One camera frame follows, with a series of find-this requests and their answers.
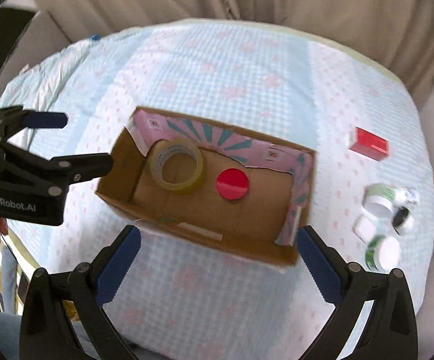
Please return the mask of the red Marubi box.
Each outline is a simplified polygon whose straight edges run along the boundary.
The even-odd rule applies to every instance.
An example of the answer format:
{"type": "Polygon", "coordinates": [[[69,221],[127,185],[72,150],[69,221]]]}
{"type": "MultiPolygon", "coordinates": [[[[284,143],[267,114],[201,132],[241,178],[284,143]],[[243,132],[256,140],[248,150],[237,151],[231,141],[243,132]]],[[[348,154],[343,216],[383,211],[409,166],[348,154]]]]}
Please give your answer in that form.
{"type": "Polygon", "coordinates": [[[349,149],[377,162],[389,156],[389,142],[361,127],[351,131],[349,149]]]}

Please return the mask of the white bottle blue label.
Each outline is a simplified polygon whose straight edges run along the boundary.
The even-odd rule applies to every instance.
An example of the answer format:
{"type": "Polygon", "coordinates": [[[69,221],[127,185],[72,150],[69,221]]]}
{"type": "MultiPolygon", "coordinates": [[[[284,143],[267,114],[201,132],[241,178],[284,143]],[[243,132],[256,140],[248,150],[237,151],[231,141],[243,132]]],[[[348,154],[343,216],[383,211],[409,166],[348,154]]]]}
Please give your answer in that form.
{"type": "Polygon", "coordinates": [[[394,206],[415,207],[420,204],[420,193],[416,188],[391,186],[390,190],[393,193],[394,206]]]}

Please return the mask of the green jar white lid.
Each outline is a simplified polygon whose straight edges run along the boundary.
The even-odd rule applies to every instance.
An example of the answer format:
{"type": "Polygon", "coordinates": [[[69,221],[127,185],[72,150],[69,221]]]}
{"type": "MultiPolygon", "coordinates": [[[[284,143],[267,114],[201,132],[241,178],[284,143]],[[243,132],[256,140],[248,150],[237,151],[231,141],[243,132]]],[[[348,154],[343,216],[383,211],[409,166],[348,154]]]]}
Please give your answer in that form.
{"type": "Polygon", "coordinates": [[[368,244],[364,261],[369,270],[388,273],[398,266],[400,255],[401,246],[395,237],[378,234],[368,244]]]}

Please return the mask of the white crumpled blanket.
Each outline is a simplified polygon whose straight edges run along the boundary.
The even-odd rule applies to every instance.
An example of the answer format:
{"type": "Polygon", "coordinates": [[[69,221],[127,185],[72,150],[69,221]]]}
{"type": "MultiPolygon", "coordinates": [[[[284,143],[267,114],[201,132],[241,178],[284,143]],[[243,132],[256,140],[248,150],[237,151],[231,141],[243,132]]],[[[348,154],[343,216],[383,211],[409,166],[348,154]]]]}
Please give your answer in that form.
{"type": "Polygon", "coordinates": [[[0,108],[24,106],[50,111],[67,82],[99,43],[92,38],[77,41],[34,67],[22,69],[5,86],[0,108]]]}

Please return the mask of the clear tape roll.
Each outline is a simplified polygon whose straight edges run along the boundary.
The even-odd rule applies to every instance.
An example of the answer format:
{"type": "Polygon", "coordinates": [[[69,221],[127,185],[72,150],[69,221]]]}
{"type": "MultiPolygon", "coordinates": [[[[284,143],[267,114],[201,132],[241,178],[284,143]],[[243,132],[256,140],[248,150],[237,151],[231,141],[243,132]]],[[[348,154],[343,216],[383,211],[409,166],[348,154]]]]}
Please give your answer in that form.
{"type": "Polygon", "coordinates": [[[186,140],[158,141],[149,157],[156,184],[174,193],[186,193],[201,182],[205,162],[201,150],[186,140]]]}

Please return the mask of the grey headboard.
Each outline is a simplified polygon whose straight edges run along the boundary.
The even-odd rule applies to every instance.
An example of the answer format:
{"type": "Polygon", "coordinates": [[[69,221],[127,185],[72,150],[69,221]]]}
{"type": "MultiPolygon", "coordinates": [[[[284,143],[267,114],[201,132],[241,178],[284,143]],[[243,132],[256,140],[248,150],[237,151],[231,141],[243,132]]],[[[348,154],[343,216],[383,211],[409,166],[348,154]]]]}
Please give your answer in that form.
{"type": "Polygon", "coordinates": [[[1,69],[0,79],[12,80],[25,67],[40,63],[71,44],[55,19],[46,11],[39,11],[1,69]]]}

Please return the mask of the small white black bottle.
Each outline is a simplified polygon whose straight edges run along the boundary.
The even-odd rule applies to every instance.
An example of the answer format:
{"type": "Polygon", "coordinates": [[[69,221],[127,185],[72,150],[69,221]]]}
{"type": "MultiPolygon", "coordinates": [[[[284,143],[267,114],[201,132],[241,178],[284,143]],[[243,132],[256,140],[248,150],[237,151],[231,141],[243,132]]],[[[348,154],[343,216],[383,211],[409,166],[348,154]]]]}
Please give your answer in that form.
{"type": "MultiPolygon", "coordinates": [[[[377,222],[377,219],[361,214],[353,224],[353,232],[362,242],[368,244],[377,236],[377,222]]],[[[399,236],[407,236],[415,230],[416,220],[408,208],[399,207],[390,221],[390,226],[399,236]]]]}

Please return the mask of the green label white jar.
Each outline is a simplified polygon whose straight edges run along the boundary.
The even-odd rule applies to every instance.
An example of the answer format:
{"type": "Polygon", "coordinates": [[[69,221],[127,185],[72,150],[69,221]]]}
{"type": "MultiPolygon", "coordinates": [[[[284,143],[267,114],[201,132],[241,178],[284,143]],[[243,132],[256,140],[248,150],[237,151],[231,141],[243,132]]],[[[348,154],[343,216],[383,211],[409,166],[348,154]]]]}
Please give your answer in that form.
{"type": "Polygon", "coordinates": [[[394,213],[395,190],[388,184],[371,184],[363,196],[363,208],[379,219],[390,219],[394,213]]]}

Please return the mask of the red round lid jar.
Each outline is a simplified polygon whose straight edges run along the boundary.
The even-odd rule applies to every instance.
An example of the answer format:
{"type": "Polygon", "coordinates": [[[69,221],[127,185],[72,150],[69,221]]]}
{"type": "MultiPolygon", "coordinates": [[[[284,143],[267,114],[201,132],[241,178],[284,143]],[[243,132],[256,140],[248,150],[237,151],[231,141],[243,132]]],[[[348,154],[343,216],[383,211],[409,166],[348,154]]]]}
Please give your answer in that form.
{"type": "Polygon", "coordinates": [[[249,192],[249,177],[238,168],[220,172],[215,184],[218,194],[230,201],[239,200],[249,192]]]}

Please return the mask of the cardboard box pink lining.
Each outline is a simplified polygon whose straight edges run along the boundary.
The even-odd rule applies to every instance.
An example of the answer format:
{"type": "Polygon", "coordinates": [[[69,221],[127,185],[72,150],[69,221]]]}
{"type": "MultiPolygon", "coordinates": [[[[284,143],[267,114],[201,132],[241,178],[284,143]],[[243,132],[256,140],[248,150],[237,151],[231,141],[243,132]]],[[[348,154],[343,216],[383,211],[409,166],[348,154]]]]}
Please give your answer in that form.
{"type": "Polygon", "coordinates": [[[297,230],[308,222],[315,152],[243,127],[138,107],[111,151],[114,165],[97,195],[125,214],[213,250],[276,267],[297,262],[297,230]],[[161,140],[195,144],[205,162],[196,188],[174,193],[159,187],[149,157],[161,140]],[[249,192],[226,200],[216,190],[220,172],[238,168],[249,192]]]}

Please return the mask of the beige curtain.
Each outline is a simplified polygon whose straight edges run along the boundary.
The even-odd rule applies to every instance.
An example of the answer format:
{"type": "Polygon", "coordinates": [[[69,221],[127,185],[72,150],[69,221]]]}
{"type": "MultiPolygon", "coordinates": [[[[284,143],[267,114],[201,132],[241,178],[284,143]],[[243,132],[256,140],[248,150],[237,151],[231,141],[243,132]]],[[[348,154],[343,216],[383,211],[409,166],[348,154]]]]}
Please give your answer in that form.
{"type": "Polygon", "coordinates": [[[434,86],[434,0],[35,0],[72,40],[188,18],[278,24],[329,38],[395,73],[417,103],[434,86]]]}

